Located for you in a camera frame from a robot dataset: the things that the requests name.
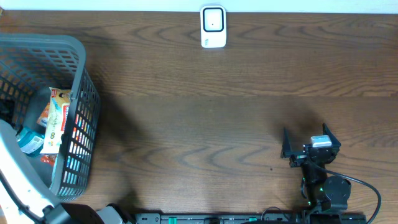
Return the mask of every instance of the white background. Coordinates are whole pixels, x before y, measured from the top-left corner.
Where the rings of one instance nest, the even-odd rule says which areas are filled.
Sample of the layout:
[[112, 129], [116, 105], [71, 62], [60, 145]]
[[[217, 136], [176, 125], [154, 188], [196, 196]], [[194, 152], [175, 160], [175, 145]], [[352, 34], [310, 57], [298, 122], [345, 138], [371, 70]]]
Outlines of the white background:
[[398, 0], [0, 0], [4, 9], [199, 12], [220, 4], [228, 12], [398, 13]]

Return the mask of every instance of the wood grain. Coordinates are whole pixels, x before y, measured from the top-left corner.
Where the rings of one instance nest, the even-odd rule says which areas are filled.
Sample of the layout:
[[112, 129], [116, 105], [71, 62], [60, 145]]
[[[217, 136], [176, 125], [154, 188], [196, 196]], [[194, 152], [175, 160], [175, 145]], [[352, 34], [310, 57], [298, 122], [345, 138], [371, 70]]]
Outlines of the wood grain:
[[[76, 203], [131, 212], [296, 209], [300, 169], [279, 158], [326, 122], [328, 168], [372, 183], [375, 223], [397, 223], [398, 20], [394, 15], [228, 14], [223, 49], [200, 46], [199, 15], [6, 11], [1, 32], [72, 35], [103, 110], [91, 180]], [[376, 195], [353, 184], [349, 211]]]

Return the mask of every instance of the white device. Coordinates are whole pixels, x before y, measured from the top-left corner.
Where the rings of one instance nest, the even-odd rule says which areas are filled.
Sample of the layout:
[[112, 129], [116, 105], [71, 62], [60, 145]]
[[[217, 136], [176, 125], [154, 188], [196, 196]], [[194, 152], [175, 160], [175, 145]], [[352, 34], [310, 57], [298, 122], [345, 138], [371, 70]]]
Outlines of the white device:
[[224, 47], [226, 44], [226, 13], [223, 6], [205, 6], [200, 10], [201, 46]]

